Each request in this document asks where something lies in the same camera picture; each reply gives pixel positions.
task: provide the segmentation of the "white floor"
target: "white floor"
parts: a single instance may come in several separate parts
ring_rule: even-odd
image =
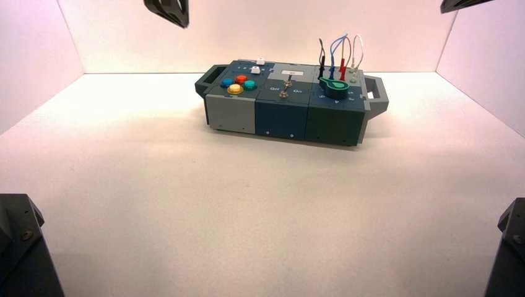
[[[213,131],[199,75],[85,75],[0,136],[0,192],[39,206],[68,296],[482,296],[525,139],[377,75],[351,149]]]

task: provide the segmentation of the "white wall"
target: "white wall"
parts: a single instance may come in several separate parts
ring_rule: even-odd
[[[0,0],[0,134],[82,75],[56,0]]]
[[[438,73],[525,136],[525,1],[461,10]]]
[[[190,0],[183,30],[142,0],[59,2],[86,72],[202,72],[258,56],[316,63],[317,38],[344,32],[364,36],[368,71],[435,71],[454,17],[439,0]]]

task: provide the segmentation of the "yellow button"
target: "yellow button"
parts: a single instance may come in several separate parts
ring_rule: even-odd
[[[233,84],[233,85],[228,87],[228,93],[233,94],[233,95],[240,94],[243,91],[244,91],[243,87],[241,87],[241,85],[239,85],[239,84]]]

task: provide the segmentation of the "white push button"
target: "white push button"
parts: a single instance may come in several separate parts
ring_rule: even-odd
[[[250,72],[252,74],[261,74],[261,68],[259,68],[259,66],[253,66]]]

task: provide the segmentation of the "white label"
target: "white label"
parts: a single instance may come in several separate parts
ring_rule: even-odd
[[[287,74],[287,75],[290,75],[290,74],[292,74],[292,75],[303,75],[304,74],[304,72],[302,72],[302,71],[292,71],[292,70],[283,70],[281,73]]]

